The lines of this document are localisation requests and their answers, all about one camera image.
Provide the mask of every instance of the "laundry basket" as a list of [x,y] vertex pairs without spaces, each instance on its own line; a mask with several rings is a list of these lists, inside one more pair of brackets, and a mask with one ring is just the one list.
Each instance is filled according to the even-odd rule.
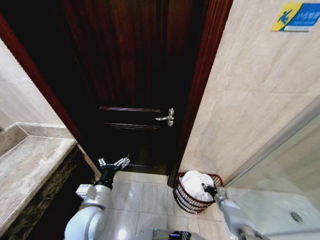
[[[201,213],[203,210],[208,208],[211,204],[215,202],[213,201],[200,201],[198,199],[195,199],[194,197],[190,196],[184,187],[181,184],[180,178],[185,175],[185,172],[180,172],[176,176],[177,180],[177,187],[173,189],[173,197],[176,201],[176,203],[186,212],[191,214],[198,214]],[[222,179],[220,176],[216,174],[208,174],[214,183],[214,186],[217,187],[223,187],[224,184],[222,182]]]

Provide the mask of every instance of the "granite countertop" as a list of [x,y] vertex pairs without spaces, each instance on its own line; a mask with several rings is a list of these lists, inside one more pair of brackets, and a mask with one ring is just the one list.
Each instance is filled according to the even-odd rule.
[[28,136],[0,157],[0,236],[76,143],[68,138]]

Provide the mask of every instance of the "white towel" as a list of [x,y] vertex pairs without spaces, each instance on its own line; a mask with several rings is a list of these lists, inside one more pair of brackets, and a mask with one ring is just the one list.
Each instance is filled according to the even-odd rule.
[[212,196],[205,192],[202,186],[202,184],[205,186],[214,186],[214,181],[209,175],[195,170],[187,171],[180,181],[185,191],[193,198],[204,202],[213,200]]

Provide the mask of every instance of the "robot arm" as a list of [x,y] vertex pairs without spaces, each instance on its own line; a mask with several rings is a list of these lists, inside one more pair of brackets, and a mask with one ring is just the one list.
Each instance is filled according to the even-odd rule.
[[214,200],[223,212],[230,232],[236,235],[239,240],[270,240],[255,230],[255,225],[250,221],[249,217],[240,210],[234,201],[228,199],[226,190],[223,187],[217,188]]
[[100,179],[94,185],[81,184],[76,190],[86,207],[66,225],[65,240],[100,240],[103,237],[107,222],[104,209],[110,202],[115,173],[126,167],[130,159],[128,155],[113,164],[106,163],[103,158],[98,161],[103,169]]

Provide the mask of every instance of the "door handle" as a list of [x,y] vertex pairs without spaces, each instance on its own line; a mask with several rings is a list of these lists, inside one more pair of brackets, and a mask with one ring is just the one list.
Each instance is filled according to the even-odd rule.
[[164,120],[168,120],[168,125],[171,127],[174,124],[174,114],[175,114],[175,110],[173,107],[169,108],[169,114],[168,116],[164,116],[164,117],[156,117],[155,120],[157,121],[164,121]]

